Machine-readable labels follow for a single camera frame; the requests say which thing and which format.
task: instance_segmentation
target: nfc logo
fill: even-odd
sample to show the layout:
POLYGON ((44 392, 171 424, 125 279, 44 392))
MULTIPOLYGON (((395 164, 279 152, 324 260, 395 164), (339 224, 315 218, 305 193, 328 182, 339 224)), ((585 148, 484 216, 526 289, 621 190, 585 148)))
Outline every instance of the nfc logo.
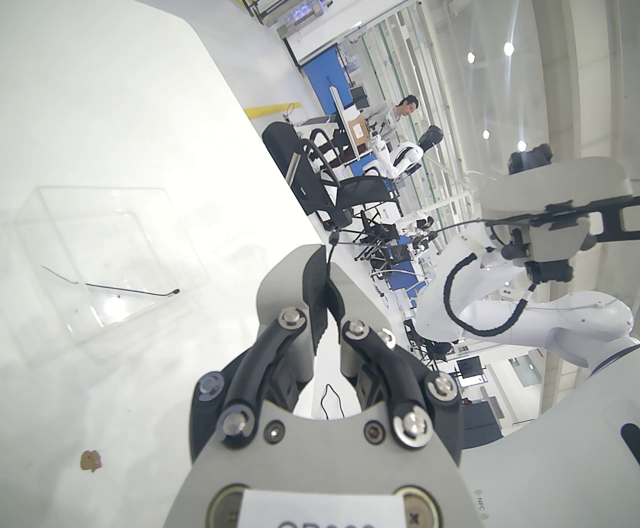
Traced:
POLYGON ((484 509, 484 501, 482 500, 482 490, 474 491, 474 495, 476 496, 476 501, 478 503, 478 509, 480 510, 480 519, 486 520, 489 519, 489 514, 484 509))

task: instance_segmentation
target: white table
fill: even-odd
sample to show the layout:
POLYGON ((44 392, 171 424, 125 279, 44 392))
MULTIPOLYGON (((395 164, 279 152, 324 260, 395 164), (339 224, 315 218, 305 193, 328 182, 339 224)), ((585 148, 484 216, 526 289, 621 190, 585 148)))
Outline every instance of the white table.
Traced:
POLYGON ((262 277, 319 238, 183 20, 131 0, 7 0, 0 43, 0 264, 37 185, 160 187, 209 275, 162 316, 58 355, 29 356, 28 326, 0 312, 2 525, 162 526, 190 468, 195 382, 253 343, 262 277))
MULTIPOLYGON (((344 129, 347 132, 347 137, 349 138, 349 144, 353 149, 353 153, 355 154, 355 159, 357 161, 360 161, 360 153, 358 152, 358 145, 356 145, 356 139, 353 137, 353 134, 351 133, 351 129, 349 128, 349 121, 351 120, 345 115, 345 109, 344 109, 344 106, 342 105, 342 101, 340 100, 340 94, 338 93, 338 89, 335 86, 329 86, 329 91, 331 92, 331 96, 333 97, 333 102, 335 104, 335 108, 338 112, 338 115, 342 120, 342 124, 344 124, 344 129)), ((370 150, 367 150, 362 155, 365 156, 369 152, 370 150)))

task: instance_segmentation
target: computer monitor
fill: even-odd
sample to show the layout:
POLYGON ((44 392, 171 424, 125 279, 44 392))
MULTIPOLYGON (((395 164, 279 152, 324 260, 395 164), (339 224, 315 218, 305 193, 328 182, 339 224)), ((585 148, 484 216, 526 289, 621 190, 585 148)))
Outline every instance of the computer monitor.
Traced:
POLYGON ((460 376, 463 378, 472 378, 473 376, 481 376, 483 368, 480 363, 480 356, 472 358, 460 359, 457 361, 460 376))
POLYGON ((364 91, 364 88, 361 84, 358 86, 354 86, 353 88, 349 88, 349 93, 351 94, 351 98, 358 110, 362 110, 363 108, 369 107, 369 99, 367 99, 367 93, 364 91))

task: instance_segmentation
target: dark hair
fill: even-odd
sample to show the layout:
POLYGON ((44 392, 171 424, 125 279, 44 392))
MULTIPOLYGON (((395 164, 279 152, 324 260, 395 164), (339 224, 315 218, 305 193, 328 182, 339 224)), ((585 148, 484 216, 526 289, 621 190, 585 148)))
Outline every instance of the dark hair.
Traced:
POLYGON ((415 95, 407 95, 402 101, 400 101, 400 103, 398 103, 398 106, 402 106, 405 102, 409 104, 415 104, 416 110, 418 110, 418 107, 420 106, 418 98, 415 95))

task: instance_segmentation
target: blue panel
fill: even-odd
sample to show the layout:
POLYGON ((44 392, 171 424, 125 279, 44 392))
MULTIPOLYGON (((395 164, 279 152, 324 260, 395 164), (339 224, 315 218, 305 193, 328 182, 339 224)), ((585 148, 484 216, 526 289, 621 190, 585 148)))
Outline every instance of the blue panel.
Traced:
POLYGON ((411 262, 401 262, 393 266, 393 269, 403 269, 411 273, 390 273, 387 277, 387 282, 392 290, 405 290, 418 282, 411 262))
POLYGON ((343 106, 353 102, 349 93, 349 81, 347 81, 338 60, 336 46, 310 60, 302 69, 313 86, 325 114, 335 112, 335 104, 331 92, 329 92, 329 86, 335 86, 338 89, 343 106))
POLYGON ((426 285, 426 282, 422 281, 422 282, 421 282, 418 286, 416 286, 415 288, 411 288, 410 290, 407 290, 407 293, 406 293, 406 294, 407 294, 407 295, 409 295, 409 297, 411 297, 411 298, 415 298, 415 297, 417 297, 417 296, 418 296, 418 292, 419 292, 422 288, 424 288, 424 287, 425 287, 425 285, 426 285))
POLYGON ((360 158, 360 161, 354 161, 353 163, 349 163, 349 168, 351 169, 351 173, 354 176, 362 176, 362 169, 367 164, 376 159, 374 154, 367 154, 360 158))

